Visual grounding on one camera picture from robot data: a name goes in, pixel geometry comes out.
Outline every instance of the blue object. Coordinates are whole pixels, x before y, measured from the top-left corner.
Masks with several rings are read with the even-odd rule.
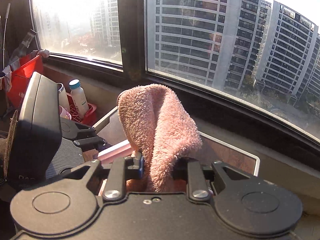
[[[80,87],[80,81],[78,79],[71,80],[69,83],[70,89],[76,89]]]

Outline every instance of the screw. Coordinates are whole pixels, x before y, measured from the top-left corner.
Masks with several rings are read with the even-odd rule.
[[[106,198],[110,198],[110,199],[113,199],[113,198],[117,198],[120,196],[120,192],[118,190],[115,190],[115,189],[112,189],[112,190],[107,190],[105,193],[104,193],[104,196]]]
[[[150,205],[152,203],[152,201],[150,199],[145,199],[143,201],[144,204]]]
[[[154,197],[154,198],[152,199],[152,201],[153,201],[153,202],[160,202],[160,201],[161,201],[161,198],[159,198],[159,197]]]
[[[200,189],[200,190],[195,190],[192,195],[195,197],[195,198],[206,198],[209,193],[203,189]]]

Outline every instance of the glass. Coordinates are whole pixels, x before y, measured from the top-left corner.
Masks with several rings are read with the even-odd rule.
[[[40,46],[122,65],[117,0],[32,0]]]
[[[293,1],[147,0],[147,70],[236,96],[320,138],[320,15],[310,6],[319,0]]]

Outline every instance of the red plastic basket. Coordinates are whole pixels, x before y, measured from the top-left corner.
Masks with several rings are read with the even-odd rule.
[[[83,123],[86,125],[94,125],[97,121],[97,115],[96,115],[97,106],[94,104],[88,103],[89,111],[85,113],[83,119],[80,119],[71,95],[67,93],[67,96],[68,96],[68,101],[70,105],[71,120],[75,122]]]
[[[24,93],[26,92],[33,72],[43,73],[41,55],[34,57],[32,60],[29,59],[29,55],[20,59],[20,64],[26,63],[11,73],[12,87],[10,91],[7,92],[7,96],[15,108],[19,107],[21,100],[24,98]]]

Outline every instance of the red bucket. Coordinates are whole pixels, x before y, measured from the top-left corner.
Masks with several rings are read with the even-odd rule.
[[[20,59],[20,63],[23,64],[28,60],[27,57],[28,55]],[[21,100],[24,98],[27,86],[34,71],[40,74],[43,73],[41,55],[36,56],[11,73],[12,87],[10,91],[7,92],[7,96],[14,108],[18,108]]]

